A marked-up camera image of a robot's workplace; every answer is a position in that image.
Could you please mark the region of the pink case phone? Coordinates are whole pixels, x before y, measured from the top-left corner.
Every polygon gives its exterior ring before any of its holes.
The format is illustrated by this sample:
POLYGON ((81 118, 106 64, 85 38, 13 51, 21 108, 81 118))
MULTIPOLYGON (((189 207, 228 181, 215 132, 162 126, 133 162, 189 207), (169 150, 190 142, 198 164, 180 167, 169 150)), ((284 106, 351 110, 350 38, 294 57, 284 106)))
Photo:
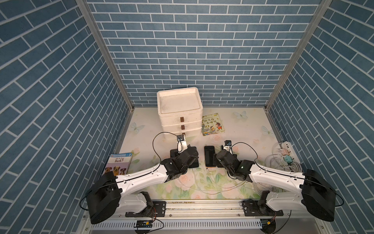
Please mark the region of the pink case phone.
POLYGON ((170 150, 170 158, 176 158, 177 156, 179 156, 179 152, 177 149, 170 150))
POLYGON ((215 147, 214 146, 205 146, 204 147, 205 153, 205 165, 206 167, 216 167, 214 163, 215 159, 215 147))

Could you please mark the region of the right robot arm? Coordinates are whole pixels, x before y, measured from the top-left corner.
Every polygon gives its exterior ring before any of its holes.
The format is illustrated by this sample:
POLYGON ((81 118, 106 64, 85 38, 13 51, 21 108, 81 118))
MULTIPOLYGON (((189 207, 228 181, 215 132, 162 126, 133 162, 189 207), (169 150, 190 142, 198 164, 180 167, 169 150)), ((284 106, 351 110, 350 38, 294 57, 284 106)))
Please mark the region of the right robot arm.
POLYGON ((261 166, 255 161, 239 161, 225 149, 216 158, 240 181, 264 183, 285 190, 285 193, 266 195, 265 205, 273 211, 308 211, 320 220, 335 220, 336 190, 318 172, 308 169, 305 173, 293 173, 261 166))

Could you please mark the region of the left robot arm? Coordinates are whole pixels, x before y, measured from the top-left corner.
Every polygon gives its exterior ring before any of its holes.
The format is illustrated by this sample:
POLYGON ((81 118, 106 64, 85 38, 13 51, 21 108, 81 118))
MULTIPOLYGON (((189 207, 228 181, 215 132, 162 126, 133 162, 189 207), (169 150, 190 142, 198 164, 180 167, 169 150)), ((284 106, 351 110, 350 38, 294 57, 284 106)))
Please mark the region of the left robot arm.
POLYGON ((153 203, 149 194, 140 190, 178 179, 198 160, 198 155, 196 147, 188 145, 177 157, 165 159, 147 170, 127 175, 105 173, 85 195, 91 223, 107 220, 116 210, 148 214, 153 203))

